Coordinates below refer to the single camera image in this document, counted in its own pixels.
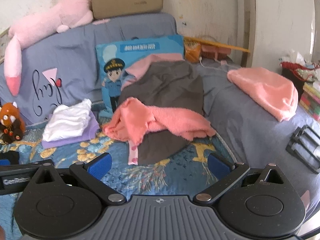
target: pink stuffed animal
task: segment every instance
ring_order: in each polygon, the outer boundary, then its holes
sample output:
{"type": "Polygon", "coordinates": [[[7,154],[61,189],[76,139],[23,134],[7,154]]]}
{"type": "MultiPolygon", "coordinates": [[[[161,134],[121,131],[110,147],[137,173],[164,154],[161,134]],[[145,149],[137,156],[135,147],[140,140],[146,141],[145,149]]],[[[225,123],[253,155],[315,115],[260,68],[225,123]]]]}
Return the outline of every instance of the pink stuffed animal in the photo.
{"type": "Polygon", "coordinates": [[[61,33],[92,22],[89,6],[90,0],[60,0],[47,12],[25,16],[10,27],[9,37],[12,39],[5,50],[4,76],[12,95],[19,93],[21,50],[55,32],[61,33]]]}

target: brown cloth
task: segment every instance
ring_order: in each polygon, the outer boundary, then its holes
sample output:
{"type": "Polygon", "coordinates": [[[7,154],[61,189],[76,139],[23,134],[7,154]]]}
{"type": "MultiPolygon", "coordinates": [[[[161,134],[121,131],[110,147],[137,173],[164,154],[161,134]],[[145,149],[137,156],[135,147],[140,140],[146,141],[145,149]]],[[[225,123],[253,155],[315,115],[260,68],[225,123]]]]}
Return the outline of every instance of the brown cloth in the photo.
{"type": "MultiPolygon", "coordinates": [[[[118,104],[134,97],[146,106],[180,107],[203,114],[203,83],[196,69],[186,61],[152,63],[145,75],[125,87],[118,104]]],[[[153,164],[168,158],[189,144],[168,130],[148,133],[138,146],[138,164],[153,164]]]]}

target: white folded shirt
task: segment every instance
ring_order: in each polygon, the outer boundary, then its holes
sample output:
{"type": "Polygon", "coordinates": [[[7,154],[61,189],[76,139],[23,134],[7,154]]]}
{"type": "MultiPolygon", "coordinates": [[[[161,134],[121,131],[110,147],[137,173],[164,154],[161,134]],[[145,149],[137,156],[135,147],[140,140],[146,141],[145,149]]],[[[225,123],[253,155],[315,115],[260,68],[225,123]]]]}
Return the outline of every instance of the white folded shirt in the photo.
{"type": "Polygon", "coordinates": [[[81,136],[89,124],[90,111],[89,99],[74,106],[58,106],[44,128],[42,139],[51,142],[81,136]]]}

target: blue pillow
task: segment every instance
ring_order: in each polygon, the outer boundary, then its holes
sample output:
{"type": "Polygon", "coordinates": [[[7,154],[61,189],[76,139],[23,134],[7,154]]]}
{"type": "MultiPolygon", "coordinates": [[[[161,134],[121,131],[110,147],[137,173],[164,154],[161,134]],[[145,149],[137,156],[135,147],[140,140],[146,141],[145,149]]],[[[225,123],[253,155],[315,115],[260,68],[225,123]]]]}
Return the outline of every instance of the blue pillow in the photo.
{"type": "Polygon", "coordinates": [[[183,51],[181,35],[97,45],[102,99],[110,116],[117,108],[122,86],[121,73],[125,68],[150,54],[180,53],[183,57],[183,51]]]}

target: yellow stick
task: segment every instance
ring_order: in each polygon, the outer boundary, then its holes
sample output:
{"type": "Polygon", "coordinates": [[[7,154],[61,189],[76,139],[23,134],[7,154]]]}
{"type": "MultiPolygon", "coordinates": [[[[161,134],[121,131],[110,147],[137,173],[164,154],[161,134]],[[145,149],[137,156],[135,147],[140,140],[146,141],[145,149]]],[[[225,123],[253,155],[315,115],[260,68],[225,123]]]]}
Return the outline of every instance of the yellow stick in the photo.
{"type": "Polygon", "coordinates": [[[197,42],[199,42],[199,43],[203,43],[203,44],[207,44],[207,45],[212,45],[212,46],[216,46],[216,47],[220,47],[220,48],[235,49],[235,50],[240,50],[240,51],[243,51],[243,52],[248,52],[248,53],[250,53],[250,50],[248,50],[248,49],[244,49],[244,48],[236,47],[236,46],[232,46],[232,45],[227,45],[227,44],[223,44],[223,43],[220,43],[220,42],[206,41],[206,40],[203,40],[203,39],[186,37],[186,36],[184,36],[184,38],[185,38],[187,41],[197,41],[197,42]]]}

